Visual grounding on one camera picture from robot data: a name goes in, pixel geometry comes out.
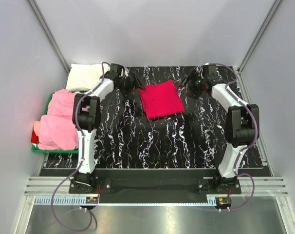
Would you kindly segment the magenta t shirt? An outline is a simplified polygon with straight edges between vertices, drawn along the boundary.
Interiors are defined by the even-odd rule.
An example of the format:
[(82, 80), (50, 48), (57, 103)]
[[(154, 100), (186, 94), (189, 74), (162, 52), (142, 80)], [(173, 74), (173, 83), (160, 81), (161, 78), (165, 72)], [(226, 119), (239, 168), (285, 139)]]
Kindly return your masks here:
[(147, 119), (184, 112), (184, 104), (172, 80), (146, 85), (144, 90), (139, 89), (139, 95)]

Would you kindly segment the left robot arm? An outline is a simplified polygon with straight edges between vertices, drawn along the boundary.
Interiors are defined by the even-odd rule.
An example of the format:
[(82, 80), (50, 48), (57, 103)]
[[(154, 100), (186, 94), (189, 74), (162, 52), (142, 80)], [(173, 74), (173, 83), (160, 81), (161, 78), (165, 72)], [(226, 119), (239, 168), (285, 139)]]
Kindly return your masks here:
[(94, 139), (96, 130), (101, 122), (101, 101), (112, 91), (118, 89), (124, 99), (130, 99), (136, 89), (145, 90), (142, 83), (134, 73), (120, 64), (109, 64), (108, 71), (104, 71), (101, 64), (102, 75), (99, 82), (84, 93), (74, 96), (73, 124), (78, 133), (78, 164), (71, 176), (72, 187), (96, 187)]

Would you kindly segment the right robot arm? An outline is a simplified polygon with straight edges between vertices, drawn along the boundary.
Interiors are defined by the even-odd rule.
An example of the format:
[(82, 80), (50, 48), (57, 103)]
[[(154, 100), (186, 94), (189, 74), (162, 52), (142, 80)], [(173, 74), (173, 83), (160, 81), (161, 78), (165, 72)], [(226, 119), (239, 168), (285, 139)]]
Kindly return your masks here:
[(259, 107), (235, 94), (230, 88), (230, 82), (221, 81), (217, 73), (218, 66), (217, 63), (208, 63), (202, 66), (201, 71), (193, 69), (182, 83), (188, 97), (198, 99), (206, 92), (227, 111), (224, 128), (226, 150), (208, 186), (209, 189), (221, 192), (235, 187), (243, 156), (259, 138)]

